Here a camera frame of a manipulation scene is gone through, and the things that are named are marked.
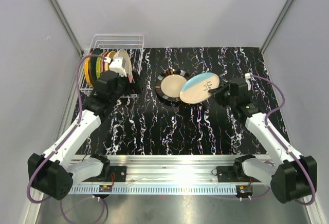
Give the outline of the green polka dot plate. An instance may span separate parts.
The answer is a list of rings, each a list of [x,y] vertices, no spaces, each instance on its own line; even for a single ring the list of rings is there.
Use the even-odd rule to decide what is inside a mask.
[[[99,79],[101,74],[103,72],[103,58],[97,57],[96,60],[96,78]]]

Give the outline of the pink polka dot plate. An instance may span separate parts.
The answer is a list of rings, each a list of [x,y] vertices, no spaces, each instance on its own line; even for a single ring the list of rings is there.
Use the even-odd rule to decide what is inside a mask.
[[[104,57],[107,57],[109,51],[106,51],[103,53]],[[104,59],[101,59],[101,73],[105,72],[108,70],[108,62]]]

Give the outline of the teal glazed plate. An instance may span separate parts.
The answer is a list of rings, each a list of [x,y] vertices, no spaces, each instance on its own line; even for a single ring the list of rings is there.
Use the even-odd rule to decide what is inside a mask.
[[[101,49],[95,48],[93,52],[91,53],[92,55],[100,55],[102,52]],[[97,75],[96,75],[96,62],[97,62],[98,57],[91,57],[89,59],[89,78],[92,86],[94,86],[95,81],[97,80]]]

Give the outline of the blue cream plate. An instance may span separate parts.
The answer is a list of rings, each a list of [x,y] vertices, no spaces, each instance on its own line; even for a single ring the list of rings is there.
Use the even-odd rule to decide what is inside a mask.
[[[200,73],[184,84],[179,93],[179,98],[187,104],[201,103],[211,97],[208,91],[218,88],[219,85],[218,75],[211,72]]]

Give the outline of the black striped bottom plate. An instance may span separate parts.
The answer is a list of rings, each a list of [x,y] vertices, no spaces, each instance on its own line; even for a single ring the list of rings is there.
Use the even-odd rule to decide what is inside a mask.
[[[182,69],[169,68],[156,77],[155,91],[166,101],[179,102],[180,91],[190,78]]]

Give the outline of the yellow cream plate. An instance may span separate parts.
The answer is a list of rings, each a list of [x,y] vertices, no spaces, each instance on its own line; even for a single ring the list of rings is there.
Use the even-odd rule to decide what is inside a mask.
[[[106,60],[104,61],[104,70],[107,71],[109,70],[109,66],[115,56],[116,52],[115,51],[109,51],[106,54]]]

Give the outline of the orange polka dot plate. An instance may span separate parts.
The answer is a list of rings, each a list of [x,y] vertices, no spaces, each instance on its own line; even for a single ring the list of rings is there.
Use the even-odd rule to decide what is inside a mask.
[[[86,58],[84,63],[84,75],[89,86],[93,87],[92,78],[90,77],[90,57]]]

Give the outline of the cream pink plate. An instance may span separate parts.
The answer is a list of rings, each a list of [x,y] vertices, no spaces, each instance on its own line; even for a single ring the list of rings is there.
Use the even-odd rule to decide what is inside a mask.
[[[125,64],[124,64],[124,69],[126,71],[128,80],[130,83],[132,83],[133,81],[133,74],[132,74],[132,63],[131,63],[131,59],[129,60],[125,60]]]

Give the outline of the beige bear print plate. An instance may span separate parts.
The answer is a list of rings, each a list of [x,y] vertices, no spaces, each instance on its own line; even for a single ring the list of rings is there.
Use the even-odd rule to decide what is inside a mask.
[[[123,59],[125,59],[126,61],[130,59],[130,56],[128,54],[128,52],[125,49],[120,49],[118,50],[115,54],[114,54],[114,58],[117,57],[122,57]]]

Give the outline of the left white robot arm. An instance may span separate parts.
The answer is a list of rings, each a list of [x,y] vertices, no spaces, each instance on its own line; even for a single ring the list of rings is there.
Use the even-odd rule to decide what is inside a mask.
[[[121,77],[111,70],[103,72],[90,96],[79,104],[79,114],[68,130],[44,153],[29,157],[28,199],[38,202],[31,197],[31,189],[62,200],[73,186],[84,180],[108,180],[112,176],[111,162],[105,155],[92,154],[75,165],[70,162],[87,137],[109,117],[119,98],[141,92],[138,71],[134,70],[131,77]]]

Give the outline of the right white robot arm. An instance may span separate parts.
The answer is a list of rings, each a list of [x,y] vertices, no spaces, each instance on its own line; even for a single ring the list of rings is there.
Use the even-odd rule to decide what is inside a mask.
[[[252,102],[249,85],[248,80],[235,78],[208,91],[217,104],[231,108],[233,116],[257,138],[274,162],[269,165],[253,155],[238,157],[233,164],[234,178],[238,181],[254,178],[262,182],[270,187],[280,203],[313,204],[317,187],[316,160],[303,156],[270,124],[270,113]]]

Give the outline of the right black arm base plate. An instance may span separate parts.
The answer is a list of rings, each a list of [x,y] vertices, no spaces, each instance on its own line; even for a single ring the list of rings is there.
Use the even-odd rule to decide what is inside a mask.
[[[233,166],[217,166],[211,170],[211,175],[213,175],[219,183],[260,183],[259,180],[254,178],[251,179],[250,177],[238,178],[233,170]]]

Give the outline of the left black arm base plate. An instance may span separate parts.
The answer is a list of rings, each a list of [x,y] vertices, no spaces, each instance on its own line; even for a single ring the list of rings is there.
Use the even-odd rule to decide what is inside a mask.
[[[125,182],[126,170],[126,166],[107,166],[96,178],[100,182]]]

